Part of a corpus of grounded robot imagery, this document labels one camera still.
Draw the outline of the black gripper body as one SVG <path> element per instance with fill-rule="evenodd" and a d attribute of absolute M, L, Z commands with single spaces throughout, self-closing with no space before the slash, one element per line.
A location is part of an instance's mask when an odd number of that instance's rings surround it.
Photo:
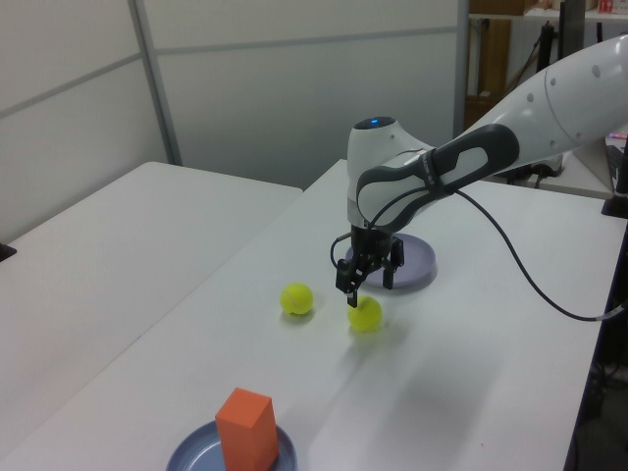
<path fill-rule="evenodd" d="M 350 231 L 350 256 L 364 256 L 369 260 L 380 261 L 400 259 L 400 240 L 392 234 L 379 230 L 351 227 Z"/>

